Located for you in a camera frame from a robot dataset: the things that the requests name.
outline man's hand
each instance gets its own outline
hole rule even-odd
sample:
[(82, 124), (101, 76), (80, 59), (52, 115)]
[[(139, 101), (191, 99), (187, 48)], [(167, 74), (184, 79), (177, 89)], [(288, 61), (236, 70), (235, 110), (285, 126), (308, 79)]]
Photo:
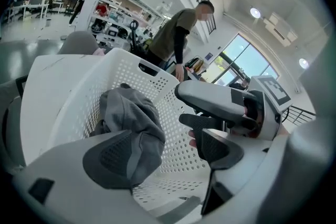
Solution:
[(179, 82), (183, 81), (184, 78), (184, 70), (183, 65), (181, 63), (178, 63), (175, 67), (175, 77), (179, 80)]

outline gray cloth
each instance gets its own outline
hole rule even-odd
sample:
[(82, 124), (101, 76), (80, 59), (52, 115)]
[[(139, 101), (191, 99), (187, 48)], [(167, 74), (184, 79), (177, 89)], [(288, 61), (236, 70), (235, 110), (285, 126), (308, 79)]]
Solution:
[(121, 86), (122, 88), (109, 90), (101, 96), (102, 120), (98, 122), (90, 136), (132, 131), (130, 138), (132, 156), (125, 157), (129, 158), (126, 162), (127, 171), (132, 172), (127, 175), (126, 180), (131, 186), (136, 186), (161, 165), (165, 134), (160, 125), (159, 113), (151, 100), (141, 92), (129, 88), (127, 84)]
[(93, 34), (86, 31), (76, 31), (67, 37), (58, 54), (92, 55), (98, 48)]

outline short black hair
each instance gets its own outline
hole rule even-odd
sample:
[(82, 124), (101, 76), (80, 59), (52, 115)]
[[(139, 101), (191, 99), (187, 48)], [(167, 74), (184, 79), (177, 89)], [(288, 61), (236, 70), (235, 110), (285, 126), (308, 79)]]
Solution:
[(202, 0), (201, 2), (199, 2), (199, 5), (207, 5), (211, 8), (212, 13), (215, 12), (214, 5), (209, 0)]

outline olive green t-shirt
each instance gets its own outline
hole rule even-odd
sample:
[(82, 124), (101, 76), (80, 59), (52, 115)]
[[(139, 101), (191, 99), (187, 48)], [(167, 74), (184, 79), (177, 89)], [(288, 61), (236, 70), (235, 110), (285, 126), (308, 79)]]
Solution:
[(177, 26), (189, 32), (197, 22), (194, 9), (186, 8), (176, 13), (155, 35), (149, 50), (163, 61), (168, 61), (174, 53), (174, 37)]

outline floor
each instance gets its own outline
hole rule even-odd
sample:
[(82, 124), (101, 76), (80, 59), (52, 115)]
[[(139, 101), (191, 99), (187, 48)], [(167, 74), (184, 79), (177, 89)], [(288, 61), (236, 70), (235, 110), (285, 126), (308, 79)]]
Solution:
[(24, 22), (17, 20), (1, 26), (0, 41), (0, 84), (14, 80), (29, 73), (39, 55), (56, 54), (63, 44), (61, 36), (67, 36), (75, 30), (69, 27), (69, 16), (48, 14), (51, 24), (46, 27), (46, 19), (28, 18)]

